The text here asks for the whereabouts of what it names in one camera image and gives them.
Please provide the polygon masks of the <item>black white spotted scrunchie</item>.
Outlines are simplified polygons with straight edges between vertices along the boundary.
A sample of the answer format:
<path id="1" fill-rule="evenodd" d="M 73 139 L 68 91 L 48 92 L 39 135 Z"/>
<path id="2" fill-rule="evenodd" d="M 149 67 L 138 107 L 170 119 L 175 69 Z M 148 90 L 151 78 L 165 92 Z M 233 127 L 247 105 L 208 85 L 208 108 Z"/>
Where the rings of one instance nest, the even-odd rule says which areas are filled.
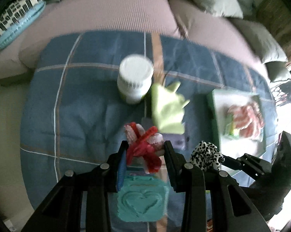
<path id="1" fill-rule="evenodd" d="M 189 163 L 197 166 L 203 172 L 207 170 L 219 171 L 221 164 L 225 161 L 224 156 L 218 148 L 210 143 L 201 141 L 191 153 Z"/>

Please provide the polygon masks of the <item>light green cloth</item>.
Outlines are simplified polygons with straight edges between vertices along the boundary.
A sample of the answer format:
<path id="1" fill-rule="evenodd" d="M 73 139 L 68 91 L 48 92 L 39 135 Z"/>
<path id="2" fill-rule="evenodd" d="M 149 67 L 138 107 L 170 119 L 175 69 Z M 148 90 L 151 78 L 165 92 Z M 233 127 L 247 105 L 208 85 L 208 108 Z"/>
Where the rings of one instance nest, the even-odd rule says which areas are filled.
<path id="1" fill-rule="evenodd" d="M 176 81 L 164 87 L 159 83 L 151 86 L 152 122 L 163 134 L 182 135 L 184 107 L 190 102 L 181 93 L 177 93 L 181 83 Z"/>

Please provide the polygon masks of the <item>red white plush toy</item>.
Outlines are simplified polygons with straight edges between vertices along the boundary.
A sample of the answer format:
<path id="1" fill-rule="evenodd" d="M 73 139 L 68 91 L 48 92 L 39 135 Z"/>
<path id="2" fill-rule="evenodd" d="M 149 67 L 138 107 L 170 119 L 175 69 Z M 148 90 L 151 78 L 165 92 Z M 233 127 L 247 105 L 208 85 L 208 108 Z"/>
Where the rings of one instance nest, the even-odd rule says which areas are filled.
<path id="1" fill-rule="evenodd" d="M 155 126 L 145 130 L 142 125 L 131 122 L 124 126 L 129 145 L 126 164 L 131 165 L 134 158 L 142 158 L 148 173 L 157 173 L 162 166 L 161 151 L 164 138 Z"/>

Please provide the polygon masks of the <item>pink white knitted cloth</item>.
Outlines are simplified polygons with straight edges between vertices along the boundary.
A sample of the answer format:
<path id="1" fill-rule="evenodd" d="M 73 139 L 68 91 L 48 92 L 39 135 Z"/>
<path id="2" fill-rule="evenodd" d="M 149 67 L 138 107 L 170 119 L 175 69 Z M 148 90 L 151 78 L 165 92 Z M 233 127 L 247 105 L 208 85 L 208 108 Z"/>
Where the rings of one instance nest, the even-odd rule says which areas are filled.
<path id="1" fill-rule="evenodd" d="M 236 128 L 240 130 L 239 139 L 263 141 L 265 122 L 256 101 L 251 101 L 244 106 L 232 105 L 227 114 L 233 115 Z"/>

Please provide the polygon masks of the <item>white tray box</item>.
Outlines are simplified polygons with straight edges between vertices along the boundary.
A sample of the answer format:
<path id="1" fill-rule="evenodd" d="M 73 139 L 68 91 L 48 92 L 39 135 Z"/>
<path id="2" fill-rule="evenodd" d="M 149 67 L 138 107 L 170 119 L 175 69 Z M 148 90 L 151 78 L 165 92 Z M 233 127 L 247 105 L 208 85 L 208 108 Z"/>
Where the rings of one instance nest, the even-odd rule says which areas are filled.
<path id="1" fill-rule="evenodd" d="M 213 114 L 214 144 L 232 158 L 265 153 L 265 118 L 256 93 L 214 89 L 207 96 Z"/>

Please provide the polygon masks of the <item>teal heart case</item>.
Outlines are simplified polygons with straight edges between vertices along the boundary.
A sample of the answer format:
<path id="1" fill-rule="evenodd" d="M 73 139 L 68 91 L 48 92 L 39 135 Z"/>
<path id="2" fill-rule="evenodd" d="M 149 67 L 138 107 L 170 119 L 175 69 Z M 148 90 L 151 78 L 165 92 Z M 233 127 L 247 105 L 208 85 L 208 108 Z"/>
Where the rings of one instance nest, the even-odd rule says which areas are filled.
<path id="1" fill-rule="evenodd" d="M 156 222 L 167 215 L 170 188 L 166 170 L 127 171 L 118 193 L 110 195 L 110 213 L 126 223 Z"/>

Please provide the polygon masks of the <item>grey side pillow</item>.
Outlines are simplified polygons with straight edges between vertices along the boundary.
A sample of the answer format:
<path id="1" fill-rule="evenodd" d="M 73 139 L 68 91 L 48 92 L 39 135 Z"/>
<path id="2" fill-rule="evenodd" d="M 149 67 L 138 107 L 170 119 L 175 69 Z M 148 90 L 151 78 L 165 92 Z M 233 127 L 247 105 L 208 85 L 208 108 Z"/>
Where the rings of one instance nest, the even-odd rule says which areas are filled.
<path id="1" fill-rule="evenodd" d="M 261 23 L 236 18 L 230 21 L 244 36 L 261 63 L 266 66 L 272 83 L 291 80 L 291 73 L 286 67 L 287 55 Z"/>

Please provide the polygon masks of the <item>blue plaid blanket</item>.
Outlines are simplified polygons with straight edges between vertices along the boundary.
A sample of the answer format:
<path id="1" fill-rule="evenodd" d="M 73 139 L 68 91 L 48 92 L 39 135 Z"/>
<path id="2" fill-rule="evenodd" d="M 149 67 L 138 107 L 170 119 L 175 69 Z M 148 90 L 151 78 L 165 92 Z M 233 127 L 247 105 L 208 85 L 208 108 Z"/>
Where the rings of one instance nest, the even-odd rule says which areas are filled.
<path id="1" fill-rule="evenodd" d="M 207 94 L 214 89 L 257 92 L 267 141 L 276 134 L 276 109 L 266 79 L 213 50 L 162 36 L 166 80 L 180 81 L 188 157 L 201 140 L 213 141 Z M 128 105 L 117 89 L 120 62 L 130 54 L 153 59 L 153 40 L 140 32 L 86 32 L 52 39 L 42 51 L 21 120 L 21 168 L 34 211 L 68 170 L 90 172 L 118 152 L 124 125 L 141 120 L 149 104 Z M 181 231 L 185 194 L 171 191 L 167 215 L 126 223 L 110 213 L 111 231 Z"/>

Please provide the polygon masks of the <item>pink seat cushion right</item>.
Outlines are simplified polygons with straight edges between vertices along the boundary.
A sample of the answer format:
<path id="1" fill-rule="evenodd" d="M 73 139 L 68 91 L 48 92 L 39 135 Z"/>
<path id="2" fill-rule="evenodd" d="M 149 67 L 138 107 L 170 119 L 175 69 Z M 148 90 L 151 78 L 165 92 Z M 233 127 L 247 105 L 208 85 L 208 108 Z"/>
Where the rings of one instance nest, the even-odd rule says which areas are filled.
<path id="1" fill-rule="evenodd" d="M 187 0 L 169 0 L 169 4 L 182 37 L 221 52 L 269 80 L 266 66 L 227 18 L 206 14 Z"/>

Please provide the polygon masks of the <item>pink seat cushion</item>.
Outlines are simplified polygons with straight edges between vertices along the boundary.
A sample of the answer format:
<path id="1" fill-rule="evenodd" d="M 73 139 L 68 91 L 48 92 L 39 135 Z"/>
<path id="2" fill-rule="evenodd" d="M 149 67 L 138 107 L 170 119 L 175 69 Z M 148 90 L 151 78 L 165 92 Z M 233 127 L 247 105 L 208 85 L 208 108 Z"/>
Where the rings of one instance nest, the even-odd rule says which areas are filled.
<path id="1" fill-rule="evenodd" d="M 168 0 L 62 0 L 48 5 L 24 31 L 19 60 L 34 69 L 41 51 L 52 38 L 90 30 L 181 36 Z"/>
<path id="2" fill-rule="evenodd" d="M 221 52 L 269 80 L 266 66 L 227 18 L 206 14 L 187 0 L 169 0 L 169 4 L 182 37 Z"/>

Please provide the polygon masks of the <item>white pill bottle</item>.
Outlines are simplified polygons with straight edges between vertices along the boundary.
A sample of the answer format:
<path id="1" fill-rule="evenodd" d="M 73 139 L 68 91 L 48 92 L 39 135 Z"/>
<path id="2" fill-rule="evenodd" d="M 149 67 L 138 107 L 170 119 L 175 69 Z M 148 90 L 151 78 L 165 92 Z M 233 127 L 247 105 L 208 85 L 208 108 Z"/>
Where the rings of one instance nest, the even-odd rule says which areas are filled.
<path id="1" fill-rule="evenodd" d="M 151 87 L 153 72 L 151 60 L 143 55 L 128 55 L 121 61 L 117 86 L 127 104 L 141 102 Z"/>

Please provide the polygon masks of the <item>pink seat cushion left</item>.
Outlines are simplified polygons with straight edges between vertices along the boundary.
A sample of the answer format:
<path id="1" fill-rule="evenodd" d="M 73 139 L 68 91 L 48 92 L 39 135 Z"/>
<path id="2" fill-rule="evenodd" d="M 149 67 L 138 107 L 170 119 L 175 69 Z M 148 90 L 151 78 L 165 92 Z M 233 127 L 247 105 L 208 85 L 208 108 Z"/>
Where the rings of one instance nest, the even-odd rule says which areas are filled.
<path id="1" fill-rule="evenodd" d="M 48 5 L 24 31 L 19 60 L 34 69 L 41 51 L 52 38 L 90 30 L 181 36 L 168 0 L 62 0 Z"/>

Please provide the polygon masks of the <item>blue patterned pillow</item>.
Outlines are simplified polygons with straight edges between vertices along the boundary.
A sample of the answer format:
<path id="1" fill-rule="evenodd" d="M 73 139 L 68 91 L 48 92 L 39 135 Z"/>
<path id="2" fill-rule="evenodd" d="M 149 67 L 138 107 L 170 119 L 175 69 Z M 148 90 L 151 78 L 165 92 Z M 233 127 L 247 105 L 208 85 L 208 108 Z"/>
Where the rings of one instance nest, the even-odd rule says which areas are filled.
<path id="1" fill-rule="evenodd" d="M 0 15 L 0 50 L 10 45 L 43 12 L 45 0 L 11 0 Z"/>

